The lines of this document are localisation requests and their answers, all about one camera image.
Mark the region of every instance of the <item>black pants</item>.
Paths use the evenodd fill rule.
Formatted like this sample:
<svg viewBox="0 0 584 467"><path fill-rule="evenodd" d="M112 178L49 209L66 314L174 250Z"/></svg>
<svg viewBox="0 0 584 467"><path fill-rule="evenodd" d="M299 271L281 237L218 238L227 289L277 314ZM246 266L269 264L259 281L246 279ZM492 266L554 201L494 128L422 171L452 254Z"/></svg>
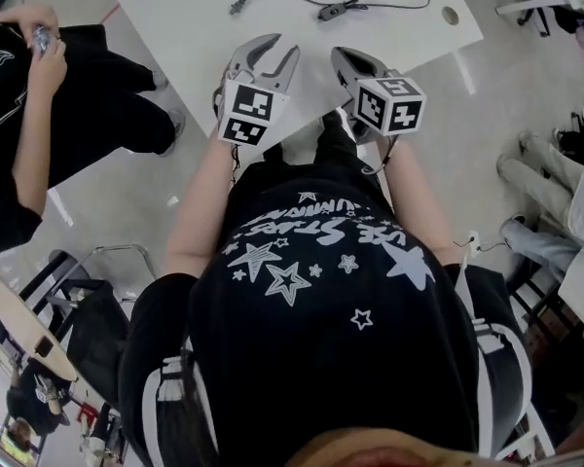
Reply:
<svg viewBox="0 0 584 467"><path fill-rule="evenodd" d="M97 416L97 421L95 422L95 427L91 433L92 438L100 439L104 442L108 440L108 425L110 424L110 405L104 403Z"/></svg>
<svg viewBox="0 0 584 467"><path fill-rule="evenodd" d="M230 232L241 225L242 211L251 207L252 200L272 187L297 178L342 181L344 185L359 188L387 213L393 213L384 198L379 178L361 172L372 168L357 157L357 144L342 126L340 115L334 111L323 120L324 131L318 138L313 164L290 165L281 158L280 146L274 146L264 154L264 162L254 162L246 168L230 192L219 248L226 243Z"/></svg>
<svg viewBox="0 0 584 467"><path fill-rule="evenodd" d="M67 76L52 109L50 186L120 147L162 154L175 132L168 114L138 93L154 90L152 72L108 51L104 27L62 28Z"/></svg>

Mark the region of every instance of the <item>power cord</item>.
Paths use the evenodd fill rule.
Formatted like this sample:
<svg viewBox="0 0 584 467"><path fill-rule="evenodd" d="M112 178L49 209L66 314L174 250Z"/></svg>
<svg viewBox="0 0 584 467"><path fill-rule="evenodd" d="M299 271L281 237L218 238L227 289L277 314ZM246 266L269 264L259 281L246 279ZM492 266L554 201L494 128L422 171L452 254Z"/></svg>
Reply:
<svg viewBox="0 0 584 467"><path fill-rule="evenodd" d="M473 238L470 238L464 244L459 244L458 242L454 242L454 241L453 241L453 244L455 246L458 246L458 247L461 247L462 248L462 247L465 247L465 246L471 244L473 241L474 241L474 239ZM506 242L498 242L497 244L492 245L491 247L489 247L487 249L483 249L482 247L478 247L478 251L481 252L481 253L488 253L489 251L492 251L493 249L495 249L495 247L499 247L500 245L505 245L506 247L508 247L508 244Z"/></svg>
<svg viewBox="0 0 584 467"><path fill-rule="evenodd" d="M309 4L322 7L320 13L318 14L318 18L320 20L331 20L333 18L337 18L344 14L347 11L355 10L355 11L367 11L373 7L382 7L388 9L405 9L405 10L419 10L425 9L430 5L430 0L426 0L426 2L422 5L398 5L398 4L385 4L385 3L363 3L359 2L359 0L346 0L344 2L336 2L336 3L329 3L329 2L319 2L317 0L303 0ZM244 9L244 6L248 0L237 0L235 3L232 4L230 8L230 15L233 16L235 14L240 14Z"/></svg>

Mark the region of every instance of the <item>black t-shirt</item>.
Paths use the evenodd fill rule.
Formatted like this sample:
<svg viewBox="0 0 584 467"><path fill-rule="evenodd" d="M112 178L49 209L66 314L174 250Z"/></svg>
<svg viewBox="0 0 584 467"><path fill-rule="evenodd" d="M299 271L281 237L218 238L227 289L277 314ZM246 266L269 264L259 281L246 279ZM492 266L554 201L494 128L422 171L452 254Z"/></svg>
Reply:
<svg viewBox="0 0 584 467"><path fill-rule="evenodd" d="M40 391L38 377L50 379L56 388L58 402L64 406L69 403L71 382L57 377L37 360L30 359L21 373L19 386L7 391L7 409L13 418L23 418L38 436L53 433L60 424L60 415L50 411L47 399Z"/></svg>
<svg viewBox="0 0 584 467"><path fill-rule="evenodd" d="M278 185L238 216L199 281L169 275L134 308L120 400L142 459L145 379L185 334L222 465L283 465L345 427L476 450L478 349L458 266L443 268L370 198L328 179ZM467 275L474 303L518 332L501 275Z"/></svg>
<svg viewBox="0 0 584 467"><path fill-rule="evenodd" d="M18 202L12 175L26 100L31 54L13 28L0 24L0 252L30 240L41 218Z"/></svg>

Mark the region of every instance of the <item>white floor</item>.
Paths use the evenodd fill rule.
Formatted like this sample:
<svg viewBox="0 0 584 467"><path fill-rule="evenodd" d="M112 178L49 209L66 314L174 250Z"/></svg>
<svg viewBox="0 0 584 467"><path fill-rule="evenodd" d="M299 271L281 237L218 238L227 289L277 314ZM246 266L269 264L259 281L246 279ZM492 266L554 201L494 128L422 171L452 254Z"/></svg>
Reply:
<svg viewBox="0 0 584 467"><path fill-rule="evenodd" d="M54 5L61 25L100 22L116 5L116 0L26 1ZM411 73L428 95L422 132L414 144L452 220L456 240L462 242L476 230L483 245L493 245L505 219L532 209L499 180L495 161L502 151L516 152L516 135L522 129L549 136L554 126L568 127L570 112L584 99L584 53L573 36L556 26L551 12L550 38L540 38L532 22L519 27L517 16L495 14L495 6L514 1L466 0L485 40ZM112 50L155 67L121 9L106 24ZM204 86L204 94L212 88ZM170 90L154 98L169 108L179 102ZM127 242L147 247L160 271L177 199L197 167L204 142L202 132L189 122L167 159L121 150L65 182L49 201L34 239L0 257L0 274L21 288L52 249L82 257L98 245ZM89 269L112 281L121 295L140 293L148 277L139 258L130 253L110 257L112 261L94 259ZM514 259L500 246L476 263L509 273Z"/></svg>

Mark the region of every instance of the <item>small object in hand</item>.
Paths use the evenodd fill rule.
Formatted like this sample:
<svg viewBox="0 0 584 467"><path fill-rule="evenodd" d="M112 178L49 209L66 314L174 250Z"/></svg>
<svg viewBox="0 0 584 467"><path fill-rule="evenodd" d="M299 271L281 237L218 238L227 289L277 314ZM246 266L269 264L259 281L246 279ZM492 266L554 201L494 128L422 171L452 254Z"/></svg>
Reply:
<svg viewBox="0 0 584 467"><path fill-rule="evenodd" d="M32 47L35 52L43 55L50 47L52 41L52 33L50 30L42 25L38 25L32 33Z"/></svg>

